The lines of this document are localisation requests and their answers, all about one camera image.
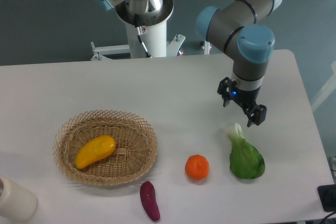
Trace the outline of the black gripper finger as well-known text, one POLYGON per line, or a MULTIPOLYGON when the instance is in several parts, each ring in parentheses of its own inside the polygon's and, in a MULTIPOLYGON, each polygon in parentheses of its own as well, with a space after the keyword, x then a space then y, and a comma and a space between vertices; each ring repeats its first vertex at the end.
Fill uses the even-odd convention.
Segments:
POLYGON ((246 109, 248 117, 247 127, 252 125, 259 126, 266 119, 267 107, 262 104, 254 104, 252 108, 246 109))
POLYGON ((236 81, 232 81, 231 78, 225 77, 222 81, 220 81, 217 93, 222 97, 223 107, 229 105, 230 101, 235 97, 235 85, 236 81))

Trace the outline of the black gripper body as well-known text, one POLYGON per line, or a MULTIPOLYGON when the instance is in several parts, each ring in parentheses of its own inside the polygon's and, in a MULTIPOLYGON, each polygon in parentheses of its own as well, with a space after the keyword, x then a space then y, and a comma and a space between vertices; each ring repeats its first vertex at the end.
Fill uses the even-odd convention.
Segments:
POLYGON ((236 87, 230 89, 229 94, 231 99, 238 104, 244 113, 251 113, 254 109, 259 109, 256 103, 260 88, 255 90, 241 90, 236 87))

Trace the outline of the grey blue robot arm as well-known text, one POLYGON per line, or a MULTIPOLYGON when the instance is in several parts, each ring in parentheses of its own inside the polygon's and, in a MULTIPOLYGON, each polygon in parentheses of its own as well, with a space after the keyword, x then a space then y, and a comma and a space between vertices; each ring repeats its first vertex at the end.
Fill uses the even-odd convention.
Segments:
MULTIPOLYGON (((104 9, 115 9, 127 28, 132 58, 166 57, 172 42, 166 40, 166 22, 173 13, 173 0, 97 0, 104 9)), ((249 125, 260 125, 267 108, 256 99, 272 56, 275 37, 260 21, 279 7, 282 0, 234 0, 224 9, 209 6, 196 19, 197 33, 230 57, 233 70, 217 92, 223 104, 238 104, 249 125)))

